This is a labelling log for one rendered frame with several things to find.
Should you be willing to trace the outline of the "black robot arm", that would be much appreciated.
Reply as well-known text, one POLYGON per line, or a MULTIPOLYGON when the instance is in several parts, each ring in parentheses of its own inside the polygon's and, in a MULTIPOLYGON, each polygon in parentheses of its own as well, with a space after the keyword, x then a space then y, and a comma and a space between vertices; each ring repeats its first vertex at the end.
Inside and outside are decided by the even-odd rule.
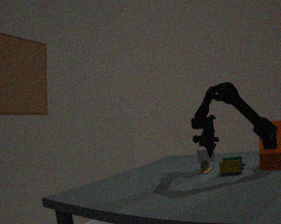
POLYGON ((192 118, 193 129, 213 128, 213 120, 216 118, 213 115, 207 117, 209 113, 209 106, 212 99, 216 101, 223 101, 225 104, 233 105, 250 123, 253 124, 253 132, 261 137, 263 141, 264 150, 276 149, 276 130, 277 126, 273 125, 271 121, 265 117, 259 116, 240 96, 237 89, 230 82, 221 83, 209 87, 205 93, 203 103, 194 114, 192 118), (218 93, 217 93, 218 92, 218 93), (216 94, 217 93, 217 94, 216 94))

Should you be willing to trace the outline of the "yellow board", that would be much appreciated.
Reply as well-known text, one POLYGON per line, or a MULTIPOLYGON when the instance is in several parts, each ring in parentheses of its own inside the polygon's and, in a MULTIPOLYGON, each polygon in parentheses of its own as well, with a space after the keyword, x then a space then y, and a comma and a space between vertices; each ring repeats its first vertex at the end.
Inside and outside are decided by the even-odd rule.
MULTIPOLYGON (((237 173, 240 172, 240 160, 229 160, 225 162, 219 162, 220 165, 220 176, 221 173, 237 173)), ((241 175, 241 172, 240 172, 241 175)))

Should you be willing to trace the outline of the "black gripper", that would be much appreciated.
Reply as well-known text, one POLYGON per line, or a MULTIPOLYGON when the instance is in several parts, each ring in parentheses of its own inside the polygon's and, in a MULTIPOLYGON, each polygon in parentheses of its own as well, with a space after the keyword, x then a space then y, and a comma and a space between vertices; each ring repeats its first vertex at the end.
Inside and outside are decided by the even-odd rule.
POLYGON ((203 129, 203 137, 204 140, 200 141, 199 146, 204 146, 207 149, 207 152, 210 157, 212 157, 213 149, 215 149, 215 146, 217 145, 214 142, 220 142, 219 137, 214 136, 214 128, 204 128, 203 129))

